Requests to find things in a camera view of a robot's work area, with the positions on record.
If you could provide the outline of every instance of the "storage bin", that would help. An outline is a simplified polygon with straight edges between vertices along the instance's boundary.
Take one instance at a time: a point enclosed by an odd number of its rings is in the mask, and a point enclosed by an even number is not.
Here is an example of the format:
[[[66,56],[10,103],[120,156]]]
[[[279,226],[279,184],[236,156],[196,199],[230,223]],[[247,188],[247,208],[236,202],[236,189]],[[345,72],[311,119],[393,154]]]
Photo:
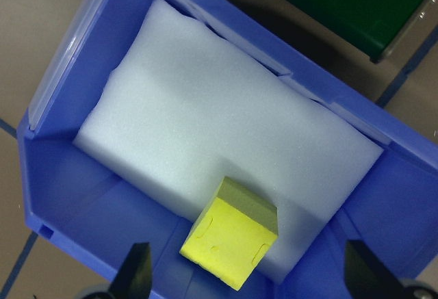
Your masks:
[[[72,145],[152,0],[84,0],[18,128],[27,225],[111,280],[150,242],[151,298],[349,298],[346,239],[397,276],[438,252],[438,147],[315,65],[225,0],[167,0],[341,116],[385,149],[281,285],[254,272],[240,291],[179,254],[191,224]]]

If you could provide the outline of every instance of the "grout line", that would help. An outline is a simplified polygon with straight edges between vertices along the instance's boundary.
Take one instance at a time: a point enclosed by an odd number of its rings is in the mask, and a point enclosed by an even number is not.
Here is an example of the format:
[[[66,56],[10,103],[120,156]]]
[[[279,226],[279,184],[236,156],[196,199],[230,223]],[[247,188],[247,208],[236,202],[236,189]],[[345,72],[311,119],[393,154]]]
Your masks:
[[[13,126],[9,125],[5,120],[0,118],[0,129],[3,129],[9,133],[13,138],[16,138],[16,130]]]
[[[403,86],[409,75],[418,67],[421,61],[426,57],[430,49],[438,42],[438,25],[429,33],[417,51],[412,55],[409,61],[403,66],[394,80],[386,87],[381,96],[377,99],[376,104],[385,107],[386,104],[394,97],[397,91]]]
[[[21,268],[25,264],[26,259],[29,256],[29,253],[30,253],[32,247],[34,246],[37,238],[38,238],[38,234],[32,231],[30,233],[29,237],[27,238],[27,241],[26,241],[26,244],[25,244],[23,250],[21,251],[20,255],[18,256],[18,259],[15,262],[15,265],[12,268],[12,271],[10,272],[8,279],[5,282],[3,289],[1,289],[0,299],[6,299],[6,296],[8,295],[12,286],[14,285],[14,282],[15,282],[16,278],[18,277],[18,274],[20,273]]]

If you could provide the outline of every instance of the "white foam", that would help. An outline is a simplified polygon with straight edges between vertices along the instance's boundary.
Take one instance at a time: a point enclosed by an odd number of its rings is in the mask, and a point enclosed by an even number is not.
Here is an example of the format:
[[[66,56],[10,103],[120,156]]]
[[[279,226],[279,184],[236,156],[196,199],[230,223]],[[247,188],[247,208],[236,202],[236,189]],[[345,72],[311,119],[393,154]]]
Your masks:
[[[257,269],[277,283],[381,153],[164,0],[74,143],[191,221],[224,175],[268,198],[279,239]]]

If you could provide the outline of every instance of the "sponge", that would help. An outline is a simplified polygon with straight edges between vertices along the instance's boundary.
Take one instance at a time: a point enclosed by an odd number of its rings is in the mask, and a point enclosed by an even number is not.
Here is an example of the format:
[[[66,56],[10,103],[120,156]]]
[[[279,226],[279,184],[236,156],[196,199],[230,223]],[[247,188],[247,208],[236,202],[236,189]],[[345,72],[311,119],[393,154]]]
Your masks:
[[[239,290],[279,236],[276,207],[225,177],[180,253]]]

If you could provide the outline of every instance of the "floor tile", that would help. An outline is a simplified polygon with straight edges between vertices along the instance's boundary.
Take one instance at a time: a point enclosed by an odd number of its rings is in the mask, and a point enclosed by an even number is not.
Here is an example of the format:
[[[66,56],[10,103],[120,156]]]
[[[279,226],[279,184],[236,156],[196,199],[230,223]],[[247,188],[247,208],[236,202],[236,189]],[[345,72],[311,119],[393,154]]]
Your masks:
[[[13,127],[29,105],[80,2],[0,0],[0,118]]]
[[[438,144],[438,44],[386,106],[386,110]]]
[[[0,129],[0,289],[31,233],[24,223],[16,140]]]
[[[107,285],[104,278],[39,237],[7,298],[76,298],[84,289]]]
[[[429,284],[438,292],[438,256],[428,264],[417,280]]]
[[[286,0],[229,0],[349,86],[375,101],[427,36],[438,13],[431,12],[386,60],[369,57]]]

